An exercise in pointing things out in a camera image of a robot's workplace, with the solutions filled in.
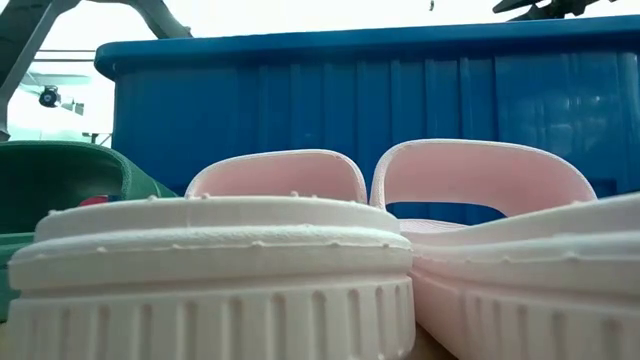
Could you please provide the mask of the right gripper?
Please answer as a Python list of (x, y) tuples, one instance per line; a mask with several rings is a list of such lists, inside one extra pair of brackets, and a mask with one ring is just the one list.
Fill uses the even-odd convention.
[(500, 0), (493, 8), (495, 14), (525, 8), (528, 11), (512, 18), (512, 21), (546, 20), (564, 18), (567, 14), (580, 16), (585, 9), (600, 0), (551, 0), (548, 5), (541, 8), (532, 7), (538, 0)]

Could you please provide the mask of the blue plastic bin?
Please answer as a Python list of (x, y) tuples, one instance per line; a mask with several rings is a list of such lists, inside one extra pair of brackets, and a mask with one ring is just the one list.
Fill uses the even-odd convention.
[(325, 148), (504, 141), (640, 192), (640, 15), (108, 43), (112, 146), (176, 193), (205, 166)]

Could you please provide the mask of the pink slide sandal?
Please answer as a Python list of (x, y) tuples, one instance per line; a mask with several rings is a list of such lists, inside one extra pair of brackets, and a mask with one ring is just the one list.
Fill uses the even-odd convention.
[(370, 204), (402, 202), (501, 213), (400, 223), (416, 320), (458, 360), (640, 360), (640, 192), (599, 198), (529, 146), (421, 139), (375, 168)]
[(9, 263), (0, 360), (403, 360), (411, 263), (348, 157), (230, 158), (181, 198), (43, 218)]

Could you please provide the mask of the green slide sandal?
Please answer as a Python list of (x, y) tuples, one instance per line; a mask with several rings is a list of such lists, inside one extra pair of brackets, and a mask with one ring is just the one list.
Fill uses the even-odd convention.
[(70, 141), (0, 142), (0, 324), (19, 292), (9, 285), (7, 263), (33, 241), (36, 224), (92, 196), (110, 201), (175, 193), (131, 160), (107, 147)]

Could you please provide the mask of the black round ceiling fixture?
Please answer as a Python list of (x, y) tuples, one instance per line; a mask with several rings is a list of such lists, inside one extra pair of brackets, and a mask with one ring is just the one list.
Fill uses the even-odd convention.
[(46, 85), (39, 95), (39, 103), (47, 108), (59, 107), (61, 97), (58, 92), (58, 87), (55, 85)]

